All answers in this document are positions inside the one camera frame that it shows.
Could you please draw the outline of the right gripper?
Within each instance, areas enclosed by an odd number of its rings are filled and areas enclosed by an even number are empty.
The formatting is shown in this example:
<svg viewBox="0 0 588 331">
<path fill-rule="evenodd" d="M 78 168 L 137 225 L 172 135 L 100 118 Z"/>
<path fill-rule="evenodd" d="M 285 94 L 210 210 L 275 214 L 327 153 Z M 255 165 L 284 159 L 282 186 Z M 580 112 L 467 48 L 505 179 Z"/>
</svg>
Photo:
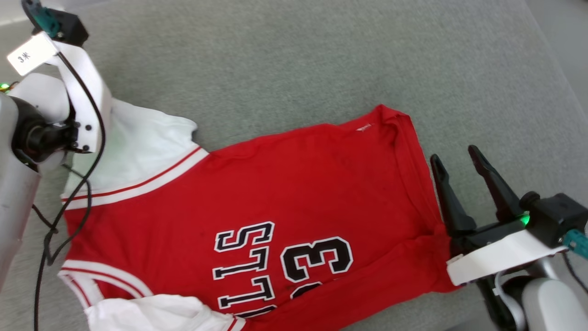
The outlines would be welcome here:
<svg viewBox="0 0 588 331">
<path fill-rule="evenodd" d="M 477 228 L 476 222 L 464 210 L 451 184 L 450 176 L 437 154 L 430 157 L 435 188 L 443 222 L 450 235 L 450 257 L 466 255 L 525 228 L 529 215 L 519 205 L 519 197 L 498 171 L 489 163 L 476 145 L 468 153 L 477 174 L 483 177 L 496 206 L 498 222 Z"/>
</svg>

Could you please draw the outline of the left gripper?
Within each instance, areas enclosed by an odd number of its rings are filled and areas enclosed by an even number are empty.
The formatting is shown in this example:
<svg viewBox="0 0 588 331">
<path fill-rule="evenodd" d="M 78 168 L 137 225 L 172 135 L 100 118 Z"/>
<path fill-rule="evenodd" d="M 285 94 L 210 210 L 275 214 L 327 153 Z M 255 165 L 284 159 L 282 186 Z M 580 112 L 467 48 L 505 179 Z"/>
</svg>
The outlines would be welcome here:
<svg viewBox="0 0 588 331">
<path fill-rule="evenodd" d="M 57 166 L 74 151 L 79 124 L 61 80 L 33 73 L 1 93 L 1 172 Z"/>
</svg>

